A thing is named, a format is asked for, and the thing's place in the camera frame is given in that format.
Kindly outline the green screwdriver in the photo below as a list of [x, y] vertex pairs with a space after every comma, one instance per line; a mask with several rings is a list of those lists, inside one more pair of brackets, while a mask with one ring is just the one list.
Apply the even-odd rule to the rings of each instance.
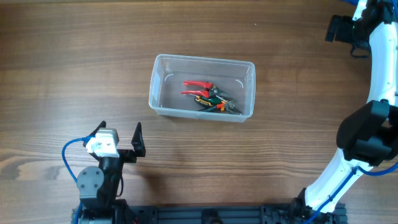
[[223, 101], [217, 97], [216, 98], [205, 98], [205, 97], [200, 96], [199, 99], [197, 100], [197, 102], [205, 108], [210, 108], [215, 105], [221, 104]]

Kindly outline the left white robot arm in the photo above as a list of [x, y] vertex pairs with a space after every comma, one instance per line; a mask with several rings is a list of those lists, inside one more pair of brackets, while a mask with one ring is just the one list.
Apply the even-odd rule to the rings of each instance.
[[124, 190], [124, 165], [134, 164], [137, 158], [146, 156], [141, 123], [137, 123], [131, 139], [132, 149], [118, 149], [118, 143], [117, 130], [107, 128], [105, 121], [83, 138], [83, 146], [98, 161], [98, 165], [83, 169], [76, 177], [80, 204], [73, 215], [73, 223], [139, 222], [137, 215], [120, 196]]

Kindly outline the silver socket wrench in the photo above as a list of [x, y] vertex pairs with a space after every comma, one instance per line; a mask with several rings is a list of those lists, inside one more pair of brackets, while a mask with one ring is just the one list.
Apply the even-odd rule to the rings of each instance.
[[225, 108], [232, 108], [234, 107], [234, 101], [233, 100], [226, 100], [225, 98], [221, 97], [221, 96], [216, 96], [217, 98], [219, 98], [221, 100], [221, 103], [224, 104]]

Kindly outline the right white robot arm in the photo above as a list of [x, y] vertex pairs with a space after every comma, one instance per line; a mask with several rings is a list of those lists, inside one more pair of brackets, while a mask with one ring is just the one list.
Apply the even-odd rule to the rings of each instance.
[[313, 184], [289, 207], [289, 219], [302, 223], [335, 220], [340, 198], [362, 176], [394, 172], [397, 165], [373, 171], [397, 157], [397, 1], [352, 1], [353, 16], [334, 15], [325, 40], [367, 50], [371, 84], [367, 102], [345, 118], [336, 135], [337, 150]]

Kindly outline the orange black pliers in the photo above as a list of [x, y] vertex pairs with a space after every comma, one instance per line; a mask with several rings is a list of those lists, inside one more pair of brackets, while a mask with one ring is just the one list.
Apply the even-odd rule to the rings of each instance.
[[227, 111], [230, 114], [242, 114], [242, 112], [235, 107], [234, 100], [227, 100], [220, 96], [211, 98], [196, 96], [194, 100], [203, 107], [203, 109], [200, 109], [201, 112], [222, 113]]

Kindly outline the red handled pruning shears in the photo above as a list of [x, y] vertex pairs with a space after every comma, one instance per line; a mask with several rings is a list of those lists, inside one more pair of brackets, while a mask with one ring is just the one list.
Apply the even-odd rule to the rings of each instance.
[[185, 86], [199, 86], [201, 87], [200, 90], [184, 90], [181, 92], [183, 95], [194, 95], [194, 96], [202, 96], [205, 98], [213, 98], [221, 96], [223, 98], [231, 98], [231, 95], [220, 88], [218, 88], [212, 82], [203, 82], [203, 81], [194, 81], [194, 80], [187, 80], [183, 82]]

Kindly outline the black red screwdriver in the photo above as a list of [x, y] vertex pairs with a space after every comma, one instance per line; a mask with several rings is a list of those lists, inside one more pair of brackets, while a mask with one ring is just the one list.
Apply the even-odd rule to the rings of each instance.
[[213, 111], [216, 111], [216, 110], [224, 111], [225, 110], [224, 104], [221, 103], [221, 104], [217, 104], [217, 105], [211, 106], [209, 108], [203, 108], [200, 111], [201, 112], [213, 112]]

